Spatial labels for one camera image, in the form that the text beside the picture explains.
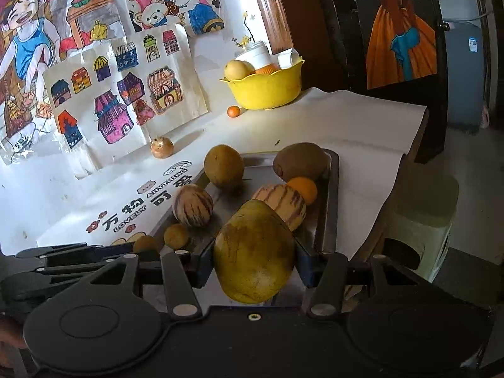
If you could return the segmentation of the person's left hand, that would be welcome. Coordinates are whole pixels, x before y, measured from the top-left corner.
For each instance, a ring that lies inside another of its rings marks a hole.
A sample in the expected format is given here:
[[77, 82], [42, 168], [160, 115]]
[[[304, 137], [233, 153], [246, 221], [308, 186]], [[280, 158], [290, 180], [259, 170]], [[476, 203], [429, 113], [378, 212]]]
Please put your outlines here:
[[1, 366], [7, 369], [12, 368], [11, 358], [7, 347], [26, 349], [23, 339], [22, 326], [14, 319], [1, 315], [0, 321], [0, 341], [1, 341]]

